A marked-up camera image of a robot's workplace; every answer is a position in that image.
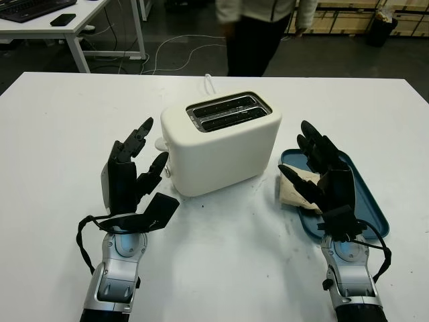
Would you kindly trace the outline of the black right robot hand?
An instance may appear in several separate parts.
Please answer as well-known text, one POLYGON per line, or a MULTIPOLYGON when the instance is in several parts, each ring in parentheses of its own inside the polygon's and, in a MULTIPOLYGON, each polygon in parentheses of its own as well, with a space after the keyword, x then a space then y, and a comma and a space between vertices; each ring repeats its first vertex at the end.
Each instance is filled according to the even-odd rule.
POLYGON ((285 164, 280 172, 292 183, 296 193, 326 213, 343 206, 355 208, 354 176, 348 164, 339 157, 338 148, 308 121, 301 122, 302 133, 297 136, 301 152, 307 157, 311 171, 320 175, 318 182, 302 178, 285 164))

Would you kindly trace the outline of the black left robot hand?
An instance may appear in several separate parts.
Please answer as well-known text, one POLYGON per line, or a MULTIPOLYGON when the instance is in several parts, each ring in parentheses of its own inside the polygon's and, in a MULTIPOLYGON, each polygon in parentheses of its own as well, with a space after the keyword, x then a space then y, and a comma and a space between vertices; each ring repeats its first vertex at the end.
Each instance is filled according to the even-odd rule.
POLYGON ((102 195, 108 216, 134 213, 144 195, 149 195, 158 186, 168 153, 160 153, 147 172, 138 174, 134 158, 145 146, 145 137, 154 124, 146 119, 134 129, 124 142, 113 143, 107 163, 101 172, 102 195))

